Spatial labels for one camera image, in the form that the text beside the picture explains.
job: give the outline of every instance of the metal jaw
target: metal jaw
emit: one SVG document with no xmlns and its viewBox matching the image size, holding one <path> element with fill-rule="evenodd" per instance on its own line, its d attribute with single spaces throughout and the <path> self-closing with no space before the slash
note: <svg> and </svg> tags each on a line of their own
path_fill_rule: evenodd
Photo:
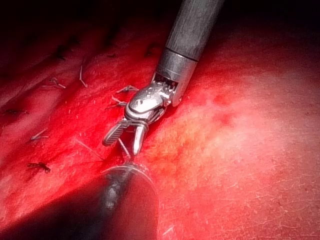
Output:
<svg viewBox="0 0 320 240">
<path fill-rule="evenodd" d="M 153 76 L 152 82 L 139 90 L 125 106 L 124 118 L 107 135 L 102 144 L 110 146 L 129 128 L 134 128 L 132 153 L 136 156 L 142 147 L 149 125 L 157 121 L 172 102 L 175 87 L 161 76 Z"/>
</svg>

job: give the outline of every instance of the dark background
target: dark background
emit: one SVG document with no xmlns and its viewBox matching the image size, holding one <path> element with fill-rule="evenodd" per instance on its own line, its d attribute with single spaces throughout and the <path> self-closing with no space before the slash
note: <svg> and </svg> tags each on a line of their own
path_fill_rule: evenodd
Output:
<svg viewBox="0 0 320 240">
<path fill-rule="evenodd" d="M 226 0 L 219 21 L 263 18 L 291 22 L 319 29 L 318 0 Z M 95 20 L 103 24 L 110 19 L 132 15 L 151 18 L 175 16 L 180 0 L 12 0 L 1 3 L 0 29 L 12 29 L 32 22 L 63 23 L 67 20 Z"/>
</svg>

